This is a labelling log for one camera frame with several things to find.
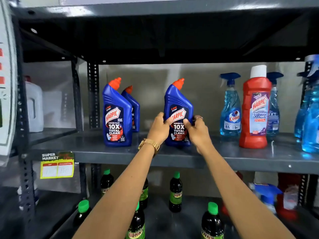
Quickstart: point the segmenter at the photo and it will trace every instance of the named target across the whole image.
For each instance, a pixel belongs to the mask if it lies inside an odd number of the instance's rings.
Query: blue liquid
[[[279,133],[280,113],[277,103],[277,88],[274,86],[270,93],[270,107],[267,119],[267,136],[275,136]]]
[[[310,104],[310,97],[311,97],[311,88],[305,91],[305,96],[302,101],[302,105],[297,113],[294,135],[297,138],[302,138],[302,127],[305,121],[305,116]]]
[[[228,86],[225,93],[225,106],[220,116],[220,134],[238,136],[241,131],[241,104],[233,85]]]
[[[313,89],[311,105],[306,112],[302,134],[302,150],[319,153],[319,85]]]

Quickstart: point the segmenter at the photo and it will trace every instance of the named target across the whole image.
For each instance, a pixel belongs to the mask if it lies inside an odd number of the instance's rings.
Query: red bottle cap
[[[31,77],[30,76],[24,76],[27,82],[31,82]]]
[[[126,93],[128,93],[128,94],[131,94],[132,90],[133,90],[133,86],[132,85],[125,89]]]
[[[184,84],[184,78],[178,79],[176,81],[173,82],[173,85],[178,88],[178,90],[181,90],[181,88],[183,87]]]
[[[117,90],[120,87],[121,84],[121,78],[118,77],[114,80],[111,80],[109,83],[109,86],[112,87],[114,90]]]

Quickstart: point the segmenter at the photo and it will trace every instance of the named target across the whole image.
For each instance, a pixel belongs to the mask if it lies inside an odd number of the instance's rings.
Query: shelf rack
[[[106,148],[100,130],[98,64],[225,63],[302,61],[319,53],[317,0],[177,0],[58,7],[11,7],[18,54],[18,118],[12,154],[18,154],[26,238],[32,238],[35,206],[32,161],[42,153],[72,151],[80,163],[81,196],[85,163],[92,188],[99,188],[102,163],[128,164],[145,133],[129,148]],[[83,131],[76,64],[87,61],[89,131]],[[22,62],[72,63],[76,130],[29,135]],[[304,153],[289,134],[264,150],[238,147],[236,140],[212,140],[233,169],[301,173],[299,204],[312,208],[319,156]],[[152,166],[204,168],[194,147],[162,146]]]

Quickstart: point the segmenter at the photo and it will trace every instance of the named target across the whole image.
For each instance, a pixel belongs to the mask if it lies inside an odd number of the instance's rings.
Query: red harpic bathroom cleaner bottle
[[[266,65],[253,66],[250,79],[244,83],[241,136],[239,139],[239,146],[242,148],[264,148],[267,146],[267,117],[272,85],[266,76]]]

